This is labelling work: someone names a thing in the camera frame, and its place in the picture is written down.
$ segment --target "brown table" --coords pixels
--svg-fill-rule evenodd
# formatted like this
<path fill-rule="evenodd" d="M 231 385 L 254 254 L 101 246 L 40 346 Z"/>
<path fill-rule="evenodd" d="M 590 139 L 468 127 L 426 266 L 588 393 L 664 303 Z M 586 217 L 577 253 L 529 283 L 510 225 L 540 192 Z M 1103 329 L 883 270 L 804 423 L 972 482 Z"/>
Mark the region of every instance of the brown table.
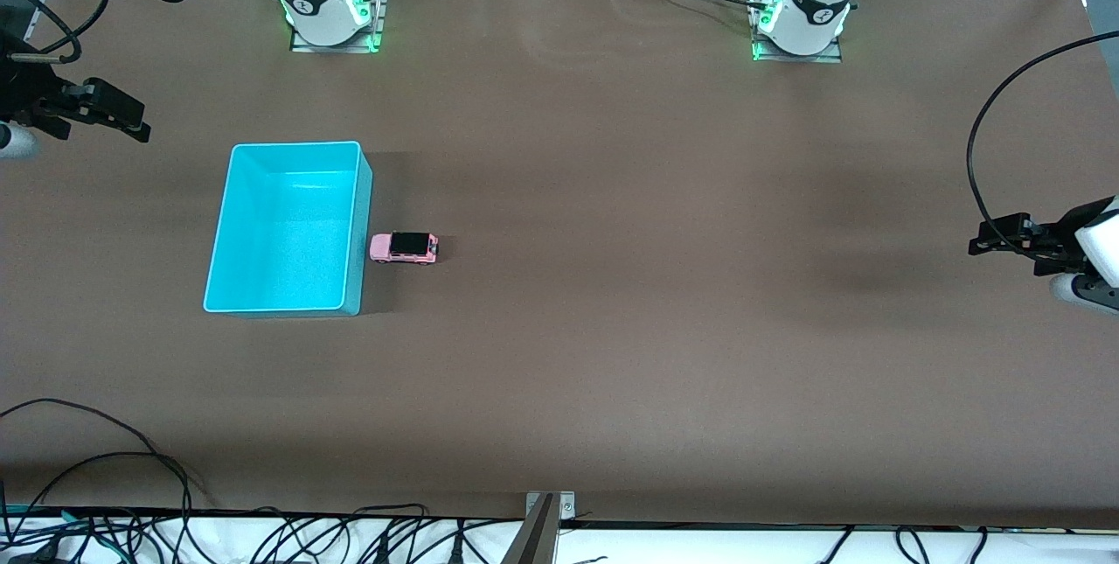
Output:
<path fill-rule="evenodd" d="M 703 0 L 392 0 L 375 57 L 289 54 L 270 0 L 112 0 L 58 70 L 142 98 L 152 142 L 75 126 L 0 166 L 3 403 L 109 410 L 199 505 L 1115 526 L 1119 322 L 966 252 L 972 118 L 1090 34 L 1081 1 L 859 2 L 843 65 L 805 66 Z M 1117 110 L 1096 47 L 1016 83 L 993 210 L 1115 194 Z M 372 229 L 440 234 L 440 264 L 370 266 L 347 320 L 204 313 L 231 147 L 336 138 Z M 135 448 L 54 407 L 0 435 L 17 499 Z M 177 504 L 137 466 L 49 500 Z"/>

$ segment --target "toy car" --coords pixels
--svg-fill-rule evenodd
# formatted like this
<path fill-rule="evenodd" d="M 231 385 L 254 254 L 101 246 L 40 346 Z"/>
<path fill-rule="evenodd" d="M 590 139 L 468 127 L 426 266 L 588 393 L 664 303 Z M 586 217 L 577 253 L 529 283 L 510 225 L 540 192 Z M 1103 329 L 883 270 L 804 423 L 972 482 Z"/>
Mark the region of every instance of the toy car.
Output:
<path fill-rule="evenodd" d="M 415 262 L 430 265 L 439 254 L 439 238 L 435 234 L 420 232 L 394 232 L 375 234 L 369 242 L 369 257 L 375 262 Z"/>

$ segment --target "turquoise container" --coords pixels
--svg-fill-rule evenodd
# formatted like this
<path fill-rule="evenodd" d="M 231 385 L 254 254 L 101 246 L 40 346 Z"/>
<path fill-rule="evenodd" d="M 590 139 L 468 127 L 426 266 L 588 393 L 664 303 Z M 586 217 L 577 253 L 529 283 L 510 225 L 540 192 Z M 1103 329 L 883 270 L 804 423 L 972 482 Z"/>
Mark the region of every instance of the turquoise container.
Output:
<path fill-rule="evenodd" d="M 372 196 L 358 142 L 233 147 L 203 309 L 356 316 Z"/>

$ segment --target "tabletop surface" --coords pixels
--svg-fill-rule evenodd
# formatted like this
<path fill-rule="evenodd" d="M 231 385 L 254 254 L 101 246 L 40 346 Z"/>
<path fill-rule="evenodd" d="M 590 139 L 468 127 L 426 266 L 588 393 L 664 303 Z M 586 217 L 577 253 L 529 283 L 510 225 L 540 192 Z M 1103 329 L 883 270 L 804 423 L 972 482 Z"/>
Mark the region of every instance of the tabletop surface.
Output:
<path fill-rule="evenodd" d="M 976 111 L 1091 34 L 1082 2 L 858 1 L 811 66 L 751 62 L 704 0 L 391 0 L 364 57 L 289 53 L 271 0 L 112 0 L 56 70 L 141 98 L 152 141 L 76 125 L 0 166 L 0 396 L 107 410 L 220 507 L 1115 526 L 1119 323 L 967 254 Z M 991 210 L 1116 194 L 1117 110 L 1096 47 L 1015 83 Z M 205 313 L 232 147 L 336 139 L 372 232 L 439 234 L 439 264 L 368 265 L 356 318 Z M 51 406 L 0 426 L 15 497 L 129 449 Z M 173 486 L 106 466 L 50 500 Z"/>

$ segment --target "metal post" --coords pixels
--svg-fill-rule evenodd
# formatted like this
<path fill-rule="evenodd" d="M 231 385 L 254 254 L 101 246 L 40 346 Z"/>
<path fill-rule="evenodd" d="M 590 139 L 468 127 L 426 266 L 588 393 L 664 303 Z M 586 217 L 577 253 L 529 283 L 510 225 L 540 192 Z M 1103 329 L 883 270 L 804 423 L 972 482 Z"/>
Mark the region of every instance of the metal post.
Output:
<path fill-rule="evenodd" d="M 560 492 L 542 492 L 501 564 L 552 564 L 560 536 Z"/>

